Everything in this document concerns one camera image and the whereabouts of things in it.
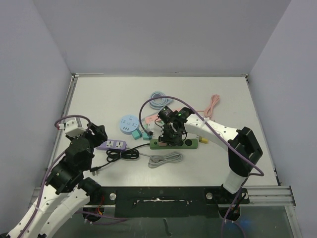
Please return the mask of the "yellow charger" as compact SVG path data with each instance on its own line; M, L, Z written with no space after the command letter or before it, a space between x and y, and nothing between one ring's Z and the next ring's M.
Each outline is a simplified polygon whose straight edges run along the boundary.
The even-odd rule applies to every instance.
M198 141L199 141L200 143L203 143L203 144L208 144L208 143L209 143L209 140L206 139L206 138L204 138L204 137L200 137L200 138L198 139Z

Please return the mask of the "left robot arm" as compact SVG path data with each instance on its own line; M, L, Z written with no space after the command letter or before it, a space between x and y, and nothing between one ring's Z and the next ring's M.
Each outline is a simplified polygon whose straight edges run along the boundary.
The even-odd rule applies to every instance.
M52 162L43 178L38 198L21 221L2 238L48 238L80 207L102 198L101 186L84 171L92 167L94 149L107 141L104 125L88 121L84 129L70 115L69 121L58 119L54 125L65 131L69 146Z

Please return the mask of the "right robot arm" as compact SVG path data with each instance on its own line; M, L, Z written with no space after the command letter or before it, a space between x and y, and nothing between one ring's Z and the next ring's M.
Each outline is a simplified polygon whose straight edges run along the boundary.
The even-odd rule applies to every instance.
M172 111L166 106L159 111L158 118L163 121L162 132L158 137L160 142L179 146L183 141L182 136L189 133L204 137L228 152L230 171L220 196L227 203L237 199L238 190L263 155L253 131L248 127L236 129L221 125L187 107Z

